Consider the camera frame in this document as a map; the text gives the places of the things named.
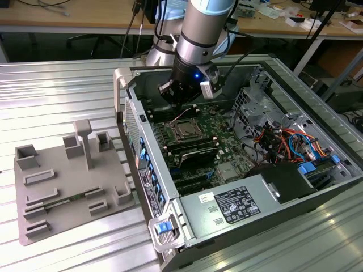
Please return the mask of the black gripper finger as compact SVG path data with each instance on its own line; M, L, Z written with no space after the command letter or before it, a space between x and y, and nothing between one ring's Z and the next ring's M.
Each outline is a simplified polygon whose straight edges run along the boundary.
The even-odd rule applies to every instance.
M179 107L193 101L198 96L200 96L200 87L181 86L179 88Z
M166 83L162 83L158 85L158 91L161 97L168 102L169 105L171 105L174 109L180 109L181 103L179 101L179 97L174 91L174 81L169 80Z

